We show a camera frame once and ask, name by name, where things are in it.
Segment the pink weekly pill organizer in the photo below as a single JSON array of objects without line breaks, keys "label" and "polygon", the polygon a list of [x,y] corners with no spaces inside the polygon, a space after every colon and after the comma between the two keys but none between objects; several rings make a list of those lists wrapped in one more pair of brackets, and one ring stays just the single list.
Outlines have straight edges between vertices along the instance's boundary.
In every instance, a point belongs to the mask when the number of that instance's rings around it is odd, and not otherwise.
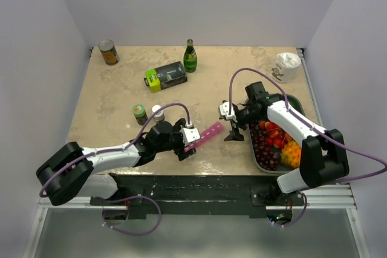
[{"label": "pink weekly pill organizer", "polygon": [[202,146],[205,142],[209,141],[217,134],[221,133],[223,130],[224,130],[224,126],[220,122],[214,123],[213,125],[209,126],[207,129],[203,130],[202,133],[200,134],[200,139],[185,147],[184,151],[188,152],[193,148],[198,148]]}]

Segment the grey pill bottle white cap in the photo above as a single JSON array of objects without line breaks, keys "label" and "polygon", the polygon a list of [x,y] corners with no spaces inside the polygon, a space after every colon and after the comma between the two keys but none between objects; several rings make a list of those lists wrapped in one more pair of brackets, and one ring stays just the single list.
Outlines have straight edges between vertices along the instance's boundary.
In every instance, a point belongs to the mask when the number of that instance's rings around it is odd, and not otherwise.
[{"label": "grey pill bottle white cap", "polygon": [[164,111],[162,110],[160,105],[154,105],[152,107],[152,114],[153,114],[153,119],[156,123],[159,121],[164,121],[165,119]]}]

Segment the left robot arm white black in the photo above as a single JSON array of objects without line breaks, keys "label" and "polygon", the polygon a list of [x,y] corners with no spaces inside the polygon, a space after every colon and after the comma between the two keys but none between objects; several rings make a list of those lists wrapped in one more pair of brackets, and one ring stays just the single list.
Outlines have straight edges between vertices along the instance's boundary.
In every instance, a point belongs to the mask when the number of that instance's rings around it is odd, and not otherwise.
[{"label": "left robot arm white black", "polygon": [[92,176],[122,167],[140,167],[160,152],[172,151],[182,161],[195,154],[189,146],[200,139],[192,123],[179,119],[175,124],[159,121],[148,132],[141,129],[127,143],[111,147],[82,147],[72,141],[62,146],[36,171],[42,188],[39,196],[53,206],[71,201]]}]

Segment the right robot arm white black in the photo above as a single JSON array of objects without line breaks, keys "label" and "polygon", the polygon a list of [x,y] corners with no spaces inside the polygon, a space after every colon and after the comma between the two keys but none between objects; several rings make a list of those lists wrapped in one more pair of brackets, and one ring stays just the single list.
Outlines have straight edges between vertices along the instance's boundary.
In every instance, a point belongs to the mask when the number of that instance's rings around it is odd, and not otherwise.
[{"label": "right robot arm white black", "polygon": [[239,129],[251,122],[267,118],[276,123],[301,147],[301,165],[277,178],[278,185],[269,191],[272,203],[284,205],[291,193],[306,188],[316,188],[349,174],[345,149],[336,144],[343,143],[337,129],[330,131],[311,122],[292,107],[283,94],[268,93],[262,82],[245,87],[247,105],[238,109],[230,101],[223,101],[218,112],[220,119],[229,120],[232,130],[226,141],[242,141]]}]

